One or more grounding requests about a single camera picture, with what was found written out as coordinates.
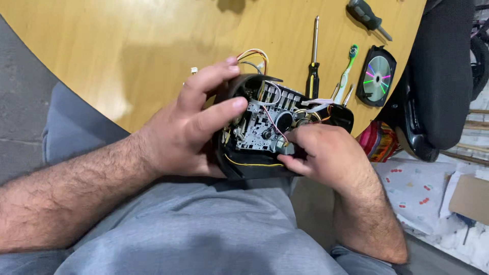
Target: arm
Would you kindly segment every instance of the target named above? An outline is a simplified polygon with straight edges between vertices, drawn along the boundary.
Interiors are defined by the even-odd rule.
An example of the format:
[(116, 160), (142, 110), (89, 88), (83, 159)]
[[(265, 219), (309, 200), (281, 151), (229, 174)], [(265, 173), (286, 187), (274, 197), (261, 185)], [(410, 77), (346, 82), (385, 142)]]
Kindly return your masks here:
[(404, 235), (375, 171), (360, 145), (343, 128), (301, 126), (288, 139), (306, 160), (279, 156), (288, 169), (335, 190), (333, 222), (341, 244), (368, 256), (405, 263)]
[(229, 58), (189, 77), (178, 99), (128, 138), (0, 187), (0, 253), (66, 248), (162, 175), (222, 177), (202, 148), (247, 101), (203, 107), (210, 93), (239, 75), (236, 64)]

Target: green toothbrush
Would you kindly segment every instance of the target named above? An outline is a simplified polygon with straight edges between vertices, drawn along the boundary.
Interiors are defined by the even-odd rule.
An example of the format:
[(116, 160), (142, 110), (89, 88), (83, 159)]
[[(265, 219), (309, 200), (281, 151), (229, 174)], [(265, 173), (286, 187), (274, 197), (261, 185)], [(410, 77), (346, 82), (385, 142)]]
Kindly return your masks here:
[(353, 66), (353, 61), (355, 61), (355, 57), (357, 54), (358, 54), (358, 46), (356, 44), (353, 44), (353, 46), (350, 48), (350, 64), (348, 64), (348, 67), (346, 68), (345, 72), (341, 76), (338, 94), (336, 94), (336, 96), (333, 98), (336, 104), (340, 104), (341, 100), (343, 99), (343, 94), (345, 93), (345, 87), (346, 84), (348, 83), (348, 73), (350, 72), (350, 69)]

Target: fingernail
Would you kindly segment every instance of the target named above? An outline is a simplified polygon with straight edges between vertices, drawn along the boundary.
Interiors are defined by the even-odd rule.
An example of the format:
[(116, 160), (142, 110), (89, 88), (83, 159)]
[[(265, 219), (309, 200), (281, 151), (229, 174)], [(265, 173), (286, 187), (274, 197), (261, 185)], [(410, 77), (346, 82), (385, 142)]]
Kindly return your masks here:
[(228, 64), (233, 64), (234, 62), (236, 62), (236, 57), (234, 57), (234, 56), (228, 57), (226, 59), (226, 63), (228, 63)]
[(230, 71), (240, 71), (240, 67), (238, 66), (229, 66)]
[(248, 101), (244, 97), (240, 97), (233, 102), (233, 107), (235, 109), (243, 109), (246, 105), (248, 105)]

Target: compact disc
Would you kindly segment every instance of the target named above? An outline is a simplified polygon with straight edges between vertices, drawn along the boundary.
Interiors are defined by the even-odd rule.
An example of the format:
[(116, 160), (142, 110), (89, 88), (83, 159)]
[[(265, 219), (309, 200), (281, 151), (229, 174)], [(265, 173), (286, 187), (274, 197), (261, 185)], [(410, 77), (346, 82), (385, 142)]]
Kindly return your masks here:
[(376, 56), (368, 63), (363, 79), (363, 90), (370, 101), (382, 99), (391, 85), (391, 67), (383, 56)]

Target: yellow table surface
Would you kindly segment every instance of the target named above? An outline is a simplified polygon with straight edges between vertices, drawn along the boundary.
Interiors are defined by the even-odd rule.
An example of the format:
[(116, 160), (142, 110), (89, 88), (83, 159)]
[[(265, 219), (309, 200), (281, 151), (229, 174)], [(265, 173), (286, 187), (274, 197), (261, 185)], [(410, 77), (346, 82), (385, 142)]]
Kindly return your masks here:
[[(385, 45), (397, 60), (397, 84), (413, 45), (425, 0), (369, 0), (388, 42), (353, 20), (347, 0), (0, 0), (0, 14), (29, 49), (70, 89), (129, 132), (176, 98), (191, 67), (250, 48), (270, 58), (268, 74), (304, 92), (314, 18), (320, 16), (319, 97), (330, 98), (359, 54), (346, 93), (357, 84), (368, 49)], [(255, 72), (250, 66), (245, 72)], [(352, 97), (353, 136), (380, 108)]]

